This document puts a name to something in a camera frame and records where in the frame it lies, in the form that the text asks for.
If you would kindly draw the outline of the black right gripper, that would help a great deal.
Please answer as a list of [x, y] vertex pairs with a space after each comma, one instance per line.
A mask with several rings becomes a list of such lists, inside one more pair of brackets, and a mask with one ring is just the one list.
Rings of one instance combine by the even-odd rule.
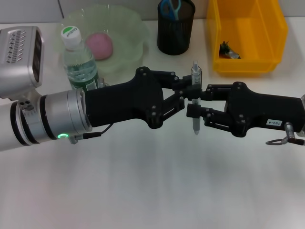
[[300, 98], [259, 94], [245, 83], [209, 84], [201, 91], [202, 101], [226, 101], [226, 112], [188, 104], [187, 117], [202, 118], [207, 127], [245, 137], [251, 128], [284, 130], [292, 124], [295, 132], [304, 127], [304, 105]]

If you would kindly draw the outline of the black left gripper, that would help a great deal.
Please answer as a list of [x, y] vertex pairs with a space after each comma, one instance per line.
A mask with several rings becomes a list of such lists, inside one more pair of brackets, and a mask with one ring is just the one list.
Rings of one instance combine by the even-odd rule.
[[[87, 91], [86, 115], [92, 127], [140, 119], [157, 129], [185, 108], [185, 99], [201, 97], [202, 87], [191, 84], [190, 75], [138, 68], [128, 82]], [[175, 91], [164, 100], [162, 89]]]

